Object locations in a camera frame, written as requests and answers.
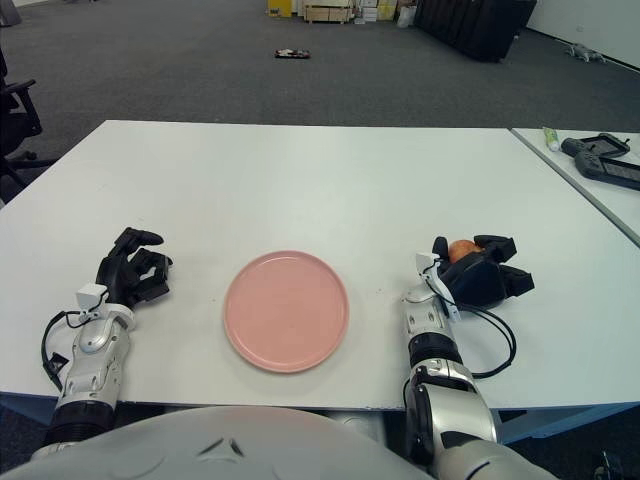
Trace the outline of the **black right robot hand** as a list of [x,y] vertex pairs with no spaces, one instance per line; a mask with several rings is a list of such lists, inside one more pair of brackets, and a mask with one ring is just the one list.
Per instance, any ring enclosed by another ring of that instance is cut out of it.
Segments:
[[449,243],[439,236],[432,252],[441,258],[439,278],[459,307],[489,309],[535,288],[529,272],[506,264],[517,253],[512,237],[477,235]]

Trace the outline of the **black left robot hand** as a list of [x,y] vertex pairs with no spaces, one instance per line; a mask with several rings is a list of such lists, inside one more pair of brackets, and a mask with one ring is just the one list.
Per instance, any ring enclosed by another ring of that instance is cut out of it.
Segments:
[[149,302],[169,292],[170,257],[150,251],[163,238],[153,232],[127,227],[114,242],[114,247],[99,265],[96,284],[107,288],[107,303],[124,305],[133,310],[141,302]]

